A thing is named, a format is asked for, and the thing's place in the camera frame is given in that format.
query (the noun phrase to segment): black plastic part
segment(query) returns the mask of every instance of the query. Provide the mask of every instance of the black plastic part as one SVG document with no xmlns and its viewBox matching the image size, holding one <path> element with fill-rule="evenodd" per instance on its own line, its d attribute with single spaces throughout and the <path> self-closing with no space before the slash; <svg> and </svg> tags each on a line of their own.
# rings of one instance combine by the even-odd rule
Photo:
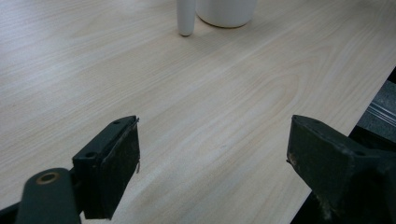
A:
<svg viewBox="0 0 396 224">
<path fill-rule="evenodd" d="M 11 206 L 0 211 L 0 223 L 1 224 L 12 224 L 17 220 L 19 203 L 14 203 Z"/>
<path fill-rule="evenodd" d="M 361 144 L 364 147 L 396 152 L 396 143 L 376 133 L 367 131 L 366 129 L 363 129 L 359 126 L 356 126 L 352 130 L 348 138 L 354 140 L 355 142 Z"/>
<path fill-rule="evenodd" d="M 140 160 L 136 116 L 107 125 L 73 157 L 85 218 L 109 218 Z"/>
<path fill-rule="evenodd" d="M 392 223 L 396 223 L 396 166 L 387 170 L 384 178 L 384 193 Z"/>
<path fill-rule="evenodd" d="M 32 176 L 23 189 L 16 223 L 81 223 L 69 171 L 54 168 Z"/>
<path fill-rule="evenodd" d="M 340 220 L 325 220 L 314 193 L 310 193 L 290 224 L 340 224 Z"/>
<path fill-rule="evenodd" d="M 315 193 L 328 217 L 323 223 L 392 223 L 388 195 L 394 191 L 385 189 L 395 186 L 385 180 L 396 153 L 364 147 L 318 120 L 293 116 L 288 162 Z"/>
<path fill-rule="evenodd" d="M 390 73 L 388 80 L 396 84 L 396 67 L 393 69 L 392 73 Z"/>
</svg>

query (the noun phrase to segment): screw hole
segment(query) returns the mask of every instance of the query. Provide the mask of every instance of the screw hole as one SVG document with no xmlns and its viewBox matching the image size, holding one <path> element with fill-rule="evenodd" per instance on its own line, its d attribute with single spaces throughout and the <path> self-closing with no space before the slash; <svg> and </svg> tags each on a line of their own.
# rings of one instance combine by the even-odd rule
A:
<svg viewBox="0 0 396 224">
<path fill-rule="evenodd" d="M 46 173 L 46 174 L 41 175 L 35 182 L 38 185 L 46 185 L 46 184 L 54 182 L 58 178 L 59 178 L 58 173 L 51 172 L 51 173 Z"/>
<path fill-rule="evenodd" d="M 85 157 L 86 158 L 94 158 L 95 156 L 96 156 L 96 152 L 89 152 L 89 153 L 87 153 L 87 154 L 85 154 Z"/>
</svg>

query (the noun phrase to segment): white cup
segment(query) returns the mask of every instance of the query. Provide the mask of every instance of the white cup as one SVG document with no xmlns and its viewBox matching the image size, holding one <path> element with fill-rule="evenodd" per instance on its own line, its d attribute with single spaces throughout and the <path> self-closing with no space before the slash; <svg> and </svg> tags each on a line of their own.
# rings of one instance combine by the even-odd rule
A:
<svg viewBox="0 0 396 224">
<path fill-rule="evenodd" d="M 177 0 L 177 27 L 181 35 L 194 30 L 195 11 L 205 22 L 224 28 L 245 25 L 253 18 L 257 0 Z"/>
</svg>

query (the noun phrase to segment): wooden table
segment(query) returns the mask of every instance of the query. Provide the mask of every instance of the wooden table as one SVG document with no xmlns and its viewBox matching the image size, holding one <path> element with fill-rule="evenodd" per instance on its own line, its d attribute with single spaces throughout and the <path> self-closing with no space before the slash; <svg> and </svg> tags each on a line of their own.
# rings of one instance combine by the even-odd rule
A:
<svg viewBox="0 0 396 224">
<path fill-rule="evenodd" d="M 0 208 L 137 115 L 141 172 L 112 223 L 289 223 L 309 192 L 291 116 L 349 134 L 395 64 L 394 0 L 259 0 L 187 38 L 175 0 L 3 1 Z"/>
</svg>

